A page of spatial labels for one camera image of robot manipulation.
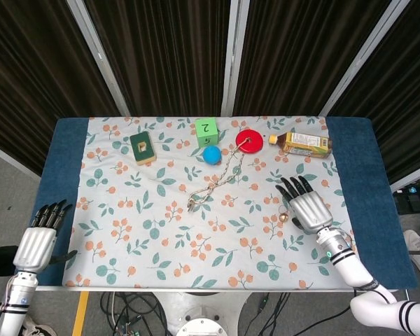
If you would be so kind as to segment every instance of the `black curtain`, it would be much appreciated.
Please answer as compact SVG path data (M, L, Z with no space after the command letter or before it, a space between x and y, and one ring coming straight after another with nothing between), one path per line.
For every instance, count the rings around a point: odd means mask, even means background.
M0 149L40 174L58 118L119 116L65 0L0 0Z
M251 0L234 115L318 115L388 4Z
M395 182L420 168L420 0L412 0L329 116L370 118Z
M134 116L219 116L229 0L86 0Z

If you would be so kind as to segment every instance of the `robot finger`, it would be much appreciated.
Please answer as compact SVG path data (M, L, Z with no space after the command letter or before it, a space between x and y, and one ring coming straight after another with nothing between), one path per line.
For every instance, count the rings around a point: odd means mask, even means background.
M294 184L294 186L295 186L295 188L297 189L297 191L301 194L301 195L303 195L303 194L305 194L307 191L302 187L302 185L300 184L300 182L297 180L297 179L295 179L295 178L293 178L293 177L290 177L289 178L290 180L291 180L291 182L293 182L293 184Z
M63 210L61 210L58 215L56 216L56 220L53 224L53 229L55 229L56 231L59 231L59 229L61 228L62 225L62 220L64 220L65 214L67 213L68 210L70 210L70 208L72 207L71 204L67 205L65 208L63 208Z
M283 188L281 185L276 185L275 188L281 193L283 197L285 197L285 200L288 202L292 200L291 195L289 195L285 188Z
M52 228L53 227L53 224L56 221L56 216L58 215L60 209L64 206L66 201L67 201L66 199L63 199L61 202L59 202L55 205L55 207L51 211L50 216L48 217L47 223L45 224L45 226L47 228Z
M303 187L305 188L305 190L310 193L311 191L313 191L313 188L311 188L310 184L308 183L308 181L306 180L305 177L303 176L299 176L299 180L300 182L302 182Z
M31 222L31 227L35 228L36 226L39 225L39 221L41 219L42 213L45 211L45 209L48 208L48 204L45 204L44 206L42 206L37 212L36 215L33 218L33 221Z
M280 179L283 183L285 183L286 189L288 189L289 193L291 194L291 196L293 196L293 198L296 198L297 196L299 196L299 193L297 192L297 190L294 189L293 185L289 183L289 181L286 178L281 177Z
M55 207L56 203L51 204L49 207L45 208L45 210L42 213L41 219L38 223L37 226L39 226L40 228L45 227L48 217L51 214L51 211L53 210L53 208Z

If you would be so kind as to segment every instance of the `white sneaker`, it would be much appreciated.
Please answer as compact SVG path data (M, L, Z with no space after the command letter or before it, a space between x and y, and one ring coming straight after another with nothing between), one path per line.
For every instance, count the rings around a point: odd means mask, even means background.
M48 325L35 324L33 319L28 315L23 321L22 336L57 336L56 332Z
M403 232L407 249L410 251L420 251L420 236L413 230L406 230ZM420 271L420 255L411 255L412 262L419 268Z

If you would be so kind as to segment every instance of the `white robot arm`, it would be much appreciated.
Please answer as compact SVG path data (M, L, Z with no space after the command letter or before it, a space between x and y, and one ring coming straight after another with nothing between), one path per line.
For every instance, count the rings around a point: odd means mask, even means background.
M292 206L299 228L317 235L316 242L330 257L330 261L345 282L357 291L366 293L351 300L350 308L355 318L365 326L402 330L420 336L420 304L399 301L367 271L351 250L340 231L332 228L333 217L319 194L313 191L305 178L290 178L295 188L285 178L286 190L276 188Z
M0 336L18 336L25 315L38 285L36 275L49 263L59 263L72 258L77 251L63 257L52 257L57 232L65 213L65 201L42 207L28 227L15 254L13 264L17 274L10 278L0 304Z

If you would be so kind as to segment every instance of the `gold bell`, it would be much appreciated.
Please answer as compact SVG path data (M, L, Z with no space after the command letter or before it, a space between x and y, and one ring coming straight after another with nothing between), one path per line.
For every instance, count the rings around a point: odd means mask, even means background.
M284 213L284 212L280 213L279 221L281 221L282 223L285 223L288 221L288 219L289 219L289 216L287 213Z

